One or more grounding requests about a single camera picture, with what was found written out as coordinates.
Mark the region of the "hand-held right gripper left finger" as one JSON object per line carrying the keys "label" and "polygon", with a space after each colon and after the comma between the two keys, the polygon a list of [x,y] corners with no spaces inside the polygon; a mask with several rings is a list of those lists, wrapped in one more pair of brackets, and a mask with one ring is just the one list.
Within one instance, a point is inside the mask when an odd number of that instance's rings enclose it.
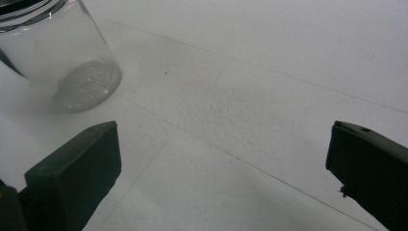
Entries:
{"label": "hand-held right gripper left finger", "polygon": [[91,126],[25,173],[49,231],[82,231],[121,172],[117,124]]}

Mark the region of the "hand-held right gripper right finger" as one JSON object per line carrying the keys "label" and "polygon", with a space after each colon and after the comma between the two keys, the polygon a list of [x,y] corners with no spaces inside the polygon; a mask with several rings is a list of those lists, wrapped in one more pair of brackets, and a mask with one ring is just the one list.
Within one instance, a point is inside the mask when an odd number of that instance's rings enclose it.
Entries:
{"label": "hand-held right gripper right finger", "polygon": [[326,169],[389,231],[408,231],[408,148],[348,122],[332,126]]}

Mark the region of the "clear glass jar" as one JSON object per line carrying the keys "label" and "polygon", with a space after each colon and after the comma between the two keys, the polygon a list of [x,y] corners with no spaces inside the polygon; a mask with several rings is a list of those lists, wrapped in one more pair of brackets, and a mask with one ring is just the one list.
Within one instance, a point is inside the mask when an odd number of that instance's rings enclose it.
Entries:
{"label": "clear glass jar", "polygon": [[99,105],[122,79],[83,0],[0,0],[0,63],[68,113]]}

